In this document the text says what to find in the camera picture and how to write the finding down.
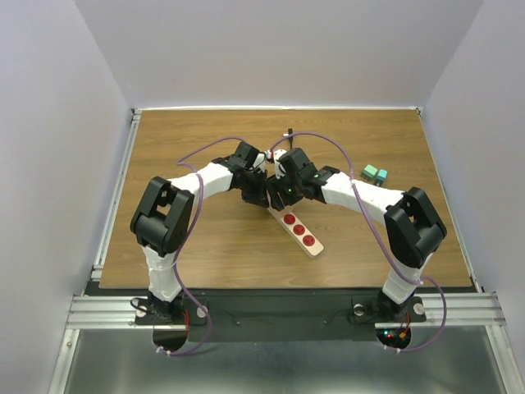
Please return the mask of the white power strip red sockets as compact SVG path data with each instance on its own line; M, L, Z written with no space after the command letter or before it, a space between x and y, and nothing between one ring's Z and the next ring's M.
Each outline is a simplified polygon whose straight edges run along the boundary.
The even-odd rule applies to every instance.
M315 259L324 250L323 244L304 225L291 208L285 208L282 211L268 208L267 211L280 223L287 234L309 258Z

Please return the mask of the green USB charger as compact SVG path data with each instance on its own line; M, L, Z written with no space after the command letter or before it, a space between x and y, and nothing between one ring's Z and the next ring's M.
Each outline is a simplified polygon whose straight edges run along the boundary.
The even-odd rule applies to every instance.
M361 172L361 177L366 181L371 181L376 177L378 169L371 164L368 164Z

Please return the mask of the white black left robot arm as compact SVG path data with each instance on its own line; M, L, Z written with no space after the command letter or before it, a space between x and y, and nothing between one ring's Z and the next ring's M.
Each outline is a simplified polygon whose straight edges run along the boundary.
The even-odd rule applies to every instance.
M164 323L184 315L177 299L183 286L176 276L179 254L200 216L203 201L213 195L239 189L267 205L262 197L267 154L241 140L234 153L213 159L188 175L148 183L130 222L148 267L148 299L135 308L154 314Z

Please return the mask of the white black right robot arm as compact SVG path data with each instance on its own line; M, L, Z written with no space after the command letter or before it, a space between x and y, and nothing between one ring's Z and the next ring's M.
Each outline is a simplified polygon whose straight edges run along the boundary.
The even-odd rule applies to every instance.
M378 296L377 310L396 320L422 282L422 271L447 236L445 224L424 190L388 190L358 181L341 170L316 168L301 148L267 152L275 174L267 196L277 212L302 199L361 213L391 266Z

